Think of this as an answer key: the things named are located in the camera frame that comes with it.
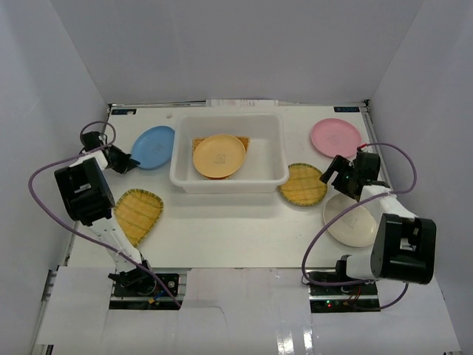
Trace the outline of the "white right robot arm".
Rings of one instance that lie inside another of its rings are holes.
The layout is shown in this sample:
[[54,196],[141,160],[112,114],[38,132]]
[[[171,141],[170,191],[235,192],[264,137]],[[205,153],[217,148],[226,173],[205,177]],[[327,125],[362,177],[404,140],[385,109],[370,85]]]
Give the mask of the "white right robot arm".
[[343,270],[333,277],[344,295],[359,288],[361,280],[389,279],[426,285],[434,274],[437,227],[406,209],[390,186],[378,179],[381,159],[375,153],[356,153],[350,161],[340,155],[332,160],[320,181],[333,179],[334,189],[360,203],[371,214],[377,229],[369,254],[346,255]]

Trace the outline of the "blue plastic plate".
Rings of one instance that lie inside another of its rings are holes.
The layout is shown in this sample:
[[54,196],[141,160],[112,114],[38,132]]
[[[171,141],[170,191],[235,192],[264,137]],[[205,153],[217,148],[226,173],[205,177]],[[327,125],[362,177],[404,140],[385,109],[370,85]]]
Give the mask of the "blue plastic plate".
[[142,133],[134,142],[132,159],[143,170],[154,170],[171,160],[175,131],[169,126],[155,126]]

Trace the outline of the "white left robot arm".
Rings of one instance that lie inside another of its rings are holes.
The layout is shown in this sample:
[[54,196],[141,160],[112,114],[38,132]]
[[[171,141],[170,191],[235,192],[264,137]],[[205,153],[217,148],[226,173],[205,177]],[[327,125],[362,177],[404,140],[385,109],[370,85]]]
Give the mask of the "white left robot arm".
[[114,145],[99,149],[106,143],[103,133],[82,133],[80,139],[86,155],[55,171],[66,211],[74,221],[88,227],[98,241],[113,248],[109,255],[116,272],[109,278],[127,291],[149,295],[157,287],[156,277],[140,269],[150,269],[150,265],[119,226],[113,212],[115,199],[103,174],[106,169],[125,174],[140,162]]

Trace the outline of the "round green-rimmed woven tray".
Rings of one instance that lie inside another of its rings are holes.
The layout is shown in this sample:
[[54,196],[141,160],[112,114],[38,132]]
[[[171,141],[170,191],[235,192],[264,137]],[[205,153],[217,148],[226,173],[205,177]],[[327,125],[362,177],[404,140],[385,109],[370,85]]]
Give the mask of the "round green-rimmed woven tray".
[[278,187],[278,192],[288,203],[298,207],[319,204],[327,194],[327,184],[320,181],[321,171],[308,163],[288,166],[289,178]]

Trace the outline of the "pink plastic plate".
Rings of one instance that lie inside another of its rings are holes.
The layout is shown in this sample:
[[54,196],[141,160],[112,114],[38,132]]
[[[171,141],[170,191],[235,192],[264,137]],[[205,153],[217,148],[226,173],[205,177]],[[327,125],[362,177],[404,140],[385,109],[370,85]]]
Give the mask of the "pink plastic plate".
[[350,158],[362,143],[360,132],[350,123],[338,118],[327,118],[316,123],[310,139],[321,154],[334,158],[340,155]]

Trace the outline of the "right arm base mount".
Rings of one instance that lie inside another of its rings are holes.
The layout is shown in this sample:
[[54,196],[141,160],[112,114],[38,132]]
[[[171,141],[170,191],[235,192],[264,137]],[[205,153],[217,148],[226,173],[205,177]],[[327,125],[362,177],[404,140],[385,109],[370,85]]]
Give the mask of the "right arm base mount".
[[377,312],[381,306],[375,283],[322,286],[309,283],[302,277],[302,284],[308,287],[312,314]]

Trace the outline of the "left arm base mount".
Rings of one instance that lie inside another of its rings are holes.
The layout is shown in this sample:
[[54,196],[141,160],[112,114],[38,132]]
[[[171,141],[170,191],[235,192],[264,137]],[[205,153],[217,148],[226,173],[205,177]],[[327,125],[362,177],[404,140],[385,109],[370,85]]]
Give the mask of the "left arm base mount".
[[178,311],[183,304],[186,292],[186,275],[179,273],[158,273],[170,293],[178,300],[177,305],[155,280],[152,280],[143,291],[125,289],[113,283],[109,300],[110,310],[128,311]]

